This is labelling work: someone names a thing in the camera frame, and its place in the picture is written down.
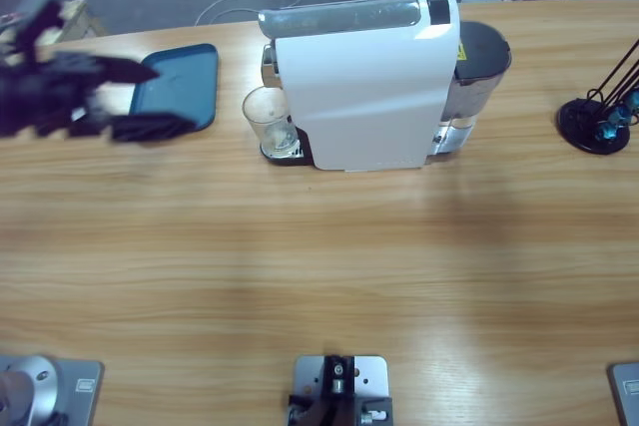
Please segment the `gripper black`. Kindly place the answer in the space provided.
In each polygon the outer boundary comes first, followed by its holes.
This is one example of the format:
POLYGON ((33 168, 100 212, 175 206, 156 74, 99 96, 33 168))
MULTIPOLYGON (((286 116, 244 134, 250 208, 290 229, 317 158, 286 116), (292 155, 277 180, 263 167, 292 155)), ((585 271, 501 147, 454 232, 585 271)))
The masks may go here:
MULTIPOLYGON (((100 135, 110 115, 95 100, 102 84, 142 84, 160 74, 132 59, 58 53, 45 62, 1 67, 1 136, 32 128, 46 138, 64 130, 70 137, 100 135)), ((163 142, 195 130, 196 124, 171 113, 114 116, 111 140, 163 142)))

